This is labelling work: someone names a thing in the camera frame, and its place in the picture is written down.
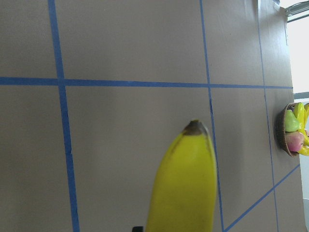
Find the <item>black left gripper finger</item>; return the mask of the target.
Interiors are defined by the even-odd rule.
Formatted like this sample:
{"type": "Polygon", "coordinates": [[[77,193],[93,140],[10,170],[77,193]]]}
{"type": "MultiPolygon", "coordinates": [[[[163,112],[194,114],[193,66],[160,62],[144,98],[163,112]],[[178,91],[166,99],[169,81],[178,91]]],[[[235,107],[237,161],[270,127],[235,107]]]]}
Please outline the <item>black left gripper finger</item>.
{"type": "Polygon", "coordinates": [[[143,226],[134,226],[132,232],[143,232],[143,226]]]}

